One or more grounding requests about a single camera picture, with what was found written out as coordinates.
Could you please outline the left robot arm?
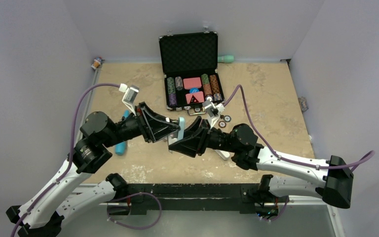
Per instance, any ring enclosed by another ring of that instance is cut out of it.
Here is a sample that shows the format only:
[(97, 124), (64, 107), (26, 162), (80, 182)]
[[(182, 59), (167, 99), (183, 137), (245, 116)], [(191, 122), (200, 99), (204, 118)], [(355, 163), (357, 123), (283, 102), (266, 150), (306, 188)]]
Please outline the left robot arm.
[(14, 224), (12, 236), (55, 237), (72, 218), (109, 200), (127, 197), (127, 183), (117, 173), (107, 176), (90, 192), (70, 198), (72, 191), (111, 157), (109, 147), (142, 136), (155, 143), (182, 130), (179, 120), (153, 112), (145, 103), (119, 122), (101, 111), (91, 113), (80, 127), (82, 138), (72, 141), (68, 158), (48, 183), (27, 203), (11, 206), (6, 214)]

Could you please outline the white stapler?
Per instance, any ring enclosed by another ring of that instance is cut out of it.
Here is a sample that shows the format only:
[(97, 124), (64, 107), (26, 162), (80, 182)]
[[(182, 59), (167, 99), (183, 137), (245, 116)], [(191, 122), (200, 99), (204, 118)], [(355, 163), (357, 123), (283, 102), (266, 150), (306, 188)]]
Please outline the white stapler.
[(226, 151), (221, 150), (215, 150), (215, 152), (223, 159), (223, 160), (229, 160), (230, 159), (230, 153)]

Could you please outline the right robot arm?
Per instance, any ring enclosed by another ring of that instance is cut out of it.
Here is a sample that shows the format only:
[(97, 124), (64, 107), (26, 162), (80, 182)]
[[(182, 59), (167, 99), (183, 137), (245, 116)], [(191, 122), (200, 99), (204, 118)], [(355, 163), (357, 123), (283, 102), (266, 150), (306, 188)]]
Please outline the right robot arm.
[(231, 160), (243, 170), (272, 171), (293, 178), (292, 181), (279, 181), (272, 177), (269, 182), (259, 185), (257, 194), (264, 201), (294, 191), (298, 196), (321, 198), (331, 206), (350, 208), (354, 176), (341, 157), (309, 159), (272, 152), (257, 140), (252, 128), (245, 123), (234, 126), (227, 133), (211, 128), (207, 120), (197, 117), (184, 130), (183, 138), (168, 148), (192, 158), (204, 154), (206, 149), (225, 151), (233, 154)]

